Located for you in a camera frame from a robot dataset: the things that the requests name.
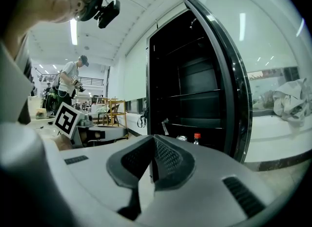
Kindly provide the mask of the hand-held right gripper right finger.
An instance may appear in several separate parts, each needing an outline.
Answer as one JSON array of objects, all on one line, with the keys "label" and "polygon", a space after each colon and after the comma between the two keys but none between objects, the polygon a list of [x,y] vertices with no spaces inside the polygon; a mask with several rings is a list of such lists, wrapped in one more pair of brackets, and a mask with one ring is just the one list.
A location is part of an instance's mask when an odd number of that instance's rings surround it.
[{"label": "hand-held right gripper right finger", "polygon": [[192,174],[179,188],[156,188],[154,199],[136,219],[140,224],[237,225],[276,198],[255,172],[220,151],[161,135],[154,140],[191,156],[181,167],[182,172],[191,167]]}]

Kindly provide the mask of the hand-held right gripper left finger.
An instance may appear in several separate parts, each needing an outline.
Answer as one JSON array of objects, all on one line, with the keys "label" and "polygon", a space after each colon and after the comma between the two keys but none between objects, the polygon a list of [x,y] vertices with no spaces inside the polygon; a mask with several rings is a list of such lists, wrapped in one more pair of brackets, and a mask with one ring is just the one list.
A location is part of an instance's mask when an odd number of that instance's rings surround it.
[{"label": "hand-held right gripper left finger", "polygon": [[127,222],[118,214],[131,198],[131,191],[118,186],[106,169],[107,159],[147,136],[132,137],[115,144],[60,151],[44,139],[46,159],[59,192],[75,222]]}]

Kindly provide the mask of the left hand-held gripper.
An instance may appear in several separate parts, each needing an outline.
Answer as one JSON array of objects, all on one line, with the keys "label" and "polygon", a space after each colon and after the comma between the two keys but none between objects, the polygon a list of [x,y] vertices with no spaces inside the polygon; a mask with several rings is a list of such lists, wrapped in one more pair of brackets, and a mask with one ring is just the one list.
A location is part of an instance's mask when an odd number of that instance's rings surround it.
[{"label": "left hand-held gripper", "polygon": [[[84,148],[105,145],[108,141],[128,138],[128,129],[124,127],[95,127],[92,116],[84,114],[66,103],[62,103],[53,121],[59,134],[53,138],[58,148]],[[99,132],[98,140],[82,142],[80,133],[85,131]]]}]

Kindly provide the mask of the person's left hand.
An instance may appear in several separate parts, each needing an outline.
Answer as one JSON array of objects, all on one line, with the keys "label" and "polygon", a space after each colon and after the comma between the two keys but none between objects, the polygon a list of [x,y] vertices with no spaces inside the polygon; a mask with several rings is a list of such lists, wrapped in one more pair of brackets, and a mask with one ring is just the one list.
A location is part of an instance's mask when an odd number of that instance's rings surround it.
[{"label": "person's left hand", "polygon": [[101,137],[100,133],[96,131],[85,131],[80,133],[80,139],[82,142],[98,140],[100,139],[100,137]]}]

